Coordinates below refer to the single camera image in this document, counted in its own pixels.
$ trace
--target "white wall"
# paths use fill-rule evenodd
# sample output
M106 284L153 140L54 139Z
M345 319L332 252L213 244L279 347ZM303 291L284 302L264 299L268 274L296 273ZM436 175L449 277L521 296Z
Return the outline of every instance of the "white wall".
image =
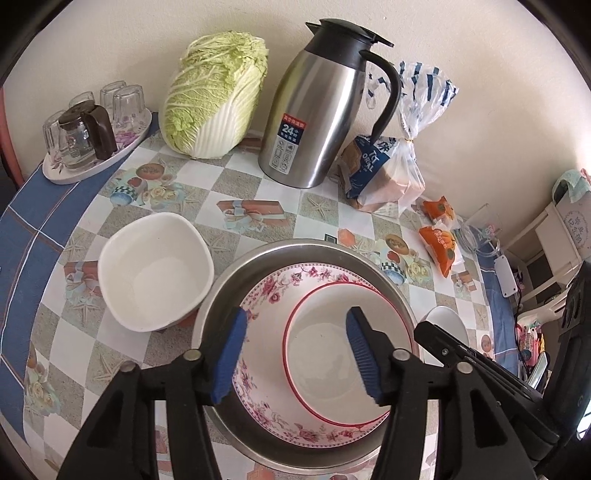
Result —
M74 0L5 84L24 173L44 154L43 120L72 96L97 95L124 78L142 84L157 110L186 45L217 31L249 31L267 42L269 73L252 125L263 130L277 83L311 37L304 22L324 17L378 32L395 47L374 51L394 62L436 64L459 87L415 144L426 193L445 194L461 214L489 202L514 232L549 203L562 171L591 163L591 92L517 0ZM378 114L362 106L353 131L371 131ZM387 131L396 132L394 125Z

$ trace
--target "thermos label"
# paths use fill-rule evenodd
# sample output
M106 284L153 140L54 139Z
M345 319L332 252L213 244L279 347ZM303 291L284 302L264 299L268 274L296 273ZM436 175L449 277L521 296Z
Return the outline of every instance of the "thermos label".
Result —
M273 157L269 162L271 168L286 175L290 172L305 128L306 122L287 115L287 113L283 114L273 145Z

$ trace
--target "screw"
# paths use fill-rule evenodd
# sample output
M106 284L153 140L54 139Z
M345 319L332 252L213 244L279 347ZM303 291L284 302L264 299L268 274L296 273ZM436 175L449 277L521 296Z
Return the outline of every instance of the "screw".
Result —
M199 360L201 358L201 352L196 348L191 348L183 354L183 358L189 362L194 362L195 360Z
M397 348L394 351L394 353L392 354L392 356L396 360L400 360L401 362L405 362L406 360L408 360L410 358L410 352L405 350L404 348Z
M460 362L457 365L457 370L462 374L471 374L474 369L468 362Z
M123 373L129 373L134 371L134 368L137 367L138 364L136 364L135 362L132 362L131 360L126 360L125 362L123 362L121 364L121 366L119 367L119 370L122 371Z

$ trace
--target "stainless steel basin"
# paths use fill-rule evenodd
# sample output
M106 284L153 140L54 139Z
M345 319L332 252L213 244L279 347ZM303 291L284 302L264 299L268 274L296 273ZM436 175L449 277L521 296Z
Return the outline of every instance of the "stainless steel basin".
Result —
M397 308L410 332L416 321L399 289L373 263L339 245L295 239L263 245L237 259L213 284L195 321L192 347L216 334L216 320L240 305L248 291L266 275L302 262L323 262L351 270L370 282ZM418 346L412 341L413 353ZM262 428L244 410L234 390L207 414L228 441L252 460L269 468L302 475L321 475L361 464L378 453L387 421L356 442L334 448L312 449L287 443Z

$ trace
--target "red rim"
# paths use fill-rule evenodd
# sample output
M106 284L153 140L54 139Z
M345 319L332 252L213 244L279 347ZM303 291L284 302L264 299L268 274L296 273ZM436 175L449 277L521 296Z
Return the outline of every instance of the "red rim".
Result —
M294 395L298 399L298 401L301 403L301 405L317 419L320 419L322 421L325 421L326 423L330 423L331 425L335 425L337 427L353 427L353 428L357 427L357 428L359 428L359 427L363 427L365 425L369 425L370 423L374 423L378 420L383 420L384 418L386 418L388 416L389 411L387 411L383 415L380 415L379 417L377 417L373 420L366 421L364 423L339 423L334 420L329 420L327 418L324 418L322 415L320 415L319 413L314 411L306 403L306 401L300 396L300 394L298 393L298 391L296 389L296 386L294 385L294 383L291 380L290 370L289 370L289 367L287 366L287 336L288 336L288 333L290 330L291 322L293 321L294 315L296 314L297 310L300 308L301 304L304 303L304 301L313 293L317 292L321 288L330 287L331 285L337 285L337 284L357 285L359 287L367 288L368 290L371 290L374 293L377 293L380 297L382 297L385 301L387 301L390 304L390 306L394 309L394 311L396 311L396 313L398 314L398 317L400 317L400 320L402 321L402 325L404 326L404 330L407 333L408 343L412 346L413 342L411 340L410 334L408 333L408 327L407 327L406 323L404 322L404 320L402 319L402 315L400 315L400 312L394 306L394 304L391 301L389 301L386 297L384 297L376 288L368 287L367 285L364 285L362 283L355 283L355 282L351 282L351 281L335 281L335 282L327 283L324 285L320 285L319 287L316 287L314 290L309 291L306 295L304 295L301 298L301 300L297 303L297 305L294 307L294 309L291 311L290 317L287 320L287 323L285 324L285 330L283 331L283 341L282 341L281 350L282 350L282 357L283 357L283 370L285 371L285 376L287 377L287 382L289 383L292 392L294 393Z

